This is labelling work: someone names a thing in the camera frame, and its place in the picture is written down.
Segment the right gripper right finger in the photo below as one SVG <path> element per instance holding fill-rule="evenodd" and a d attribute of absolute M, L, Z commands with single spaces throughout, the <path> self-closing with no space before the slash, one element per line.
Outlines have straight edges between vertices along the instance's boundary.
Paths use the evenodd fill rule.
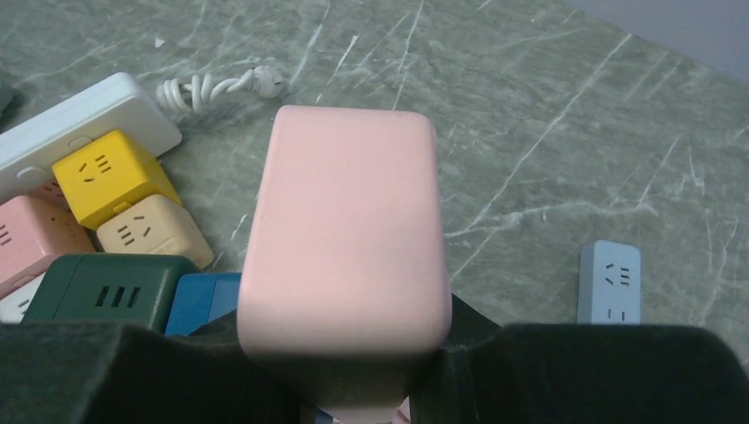
<path fill-rule="evenodd" d="M 415 423 L 745 423 L 748 378 L 714 333 L 498 325 L 461 299 L 410 396 Z"/>

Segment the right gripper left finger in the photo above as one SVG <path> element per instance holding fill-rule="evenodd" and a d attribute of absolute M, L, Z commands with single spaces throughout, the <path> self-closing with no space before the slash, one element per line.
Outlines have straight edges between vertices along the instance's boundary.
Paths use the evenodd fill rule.
<path fill-rule="evenodd" d="M 255 365 L 228 313 L 188 336 L 127 322 L 1 328 L 4 423 L 297 423 L 299 397 Z"/>

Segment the white cube socket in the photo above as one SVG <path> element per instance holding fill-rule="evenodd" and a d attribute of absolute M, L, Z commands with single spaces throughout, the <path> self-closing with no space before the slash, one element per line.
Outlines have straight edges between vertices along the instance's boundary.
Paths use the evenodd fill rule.
<path fill-rule="evenodd" d="M 20 323 L 23 320 L 44 277 L 44 273 L 40 274 L 1 300 L 2 323 Z"/>

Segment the green cube socket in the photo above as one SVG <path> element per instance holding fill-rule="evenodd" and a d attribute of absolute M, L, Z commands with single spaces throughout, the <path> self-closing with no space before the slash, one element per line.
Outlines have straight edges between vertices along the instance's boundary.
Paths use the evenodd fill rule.
<path fill-rule="evenodd" d="M 133 322 L 164 332 L 178 280 L 198 273 L 181 255 L 66 254 L 49 266 L 21 322 Z"/>

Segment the pink cube socket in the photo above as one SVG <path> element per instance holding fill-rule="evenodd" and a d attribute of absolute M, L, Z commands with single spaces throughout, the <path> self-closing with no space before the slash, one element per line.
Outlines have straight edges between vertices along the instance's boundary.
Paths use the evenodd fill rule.
<path fill-rule="evenodd" d="M 46 272 L 65 254 L 95 247 L 55 180 L 1 204 L 1 297 Z"/>

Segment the light blue power strip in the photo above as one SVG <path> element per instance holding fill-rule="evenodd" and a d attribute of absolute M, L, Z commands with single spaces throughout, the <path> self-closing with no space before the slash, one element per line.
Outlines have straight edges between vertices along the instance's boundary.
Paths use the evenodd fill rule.
<path fill-rule="evenodd" d="M 637 247 L 597 240 L 581 248 L 578 324 L 639 324 L 641 294 Z"/>

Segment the blue cube socket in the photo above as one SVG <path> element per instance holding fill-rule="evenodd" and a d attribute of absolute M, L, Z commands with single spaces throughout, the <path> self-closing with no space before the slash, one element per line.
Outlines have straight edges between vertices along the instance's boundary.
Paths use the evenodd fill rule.
<path fill-rule="evenodd" d="M 187 336 L 238 305 L 241 274 L 200 273 L 179 278 L 165 336 Z"/>

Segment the pink power strip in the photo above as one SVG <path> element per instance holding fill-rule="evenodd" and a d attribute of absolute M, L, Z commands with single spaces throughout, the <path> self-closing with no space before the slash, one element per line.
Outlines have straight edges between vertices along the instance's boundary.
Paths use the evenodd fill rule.
<path fill-rule="evenodd" d="M 246 355 L 336 420 L 386 423 L 451 316 L 430 121 L 283 106 L 241 272 Z"/>

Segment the beige cube socket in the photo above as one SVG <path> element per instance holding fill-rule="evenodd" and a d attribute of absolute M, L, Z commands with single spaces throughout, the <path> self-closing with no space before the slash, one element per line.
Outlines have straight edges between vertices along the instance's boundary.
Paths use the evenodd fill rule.
<path fill-rule="evenodd" d="M 182 255 L 200 269 L 215 259 L 190 213 L 161 194 L 112 217 L 96 236 L 106 253 Z"/>

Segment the yellow cube socket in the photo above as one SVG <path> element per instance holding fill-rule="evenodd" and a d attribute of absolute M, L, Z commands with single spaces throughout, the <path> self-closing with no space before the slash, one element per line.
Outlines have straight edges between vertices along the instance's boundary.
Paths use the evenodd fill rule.
<path fill-rule="evenodd" d="M 182 203 L 156 157 L 119 129 L 57 161 L 52 171 L 76 220 L 89 230 L 152 194 Z"/>

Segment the white power strip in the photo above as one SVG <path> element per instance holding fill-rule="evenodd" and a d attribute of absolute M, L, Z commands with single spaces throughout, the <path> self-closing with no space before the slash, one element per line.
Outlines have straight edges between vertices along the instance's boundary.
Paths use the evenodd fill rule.
<path fill-rule="evenodd" d="M 167 79 L 153 93 L 130 74 L 115 73 L 2 132 L 1 200 L 47 185 L 54 163 L 112 130 L 123 131 L 151 155 L 160 156 L 182 140 L 173 117 L 200 113 L 237 92 L 277 98 L 284 86 L 282 73 L 268 65 L 227 79 L 209 73 Z"/>

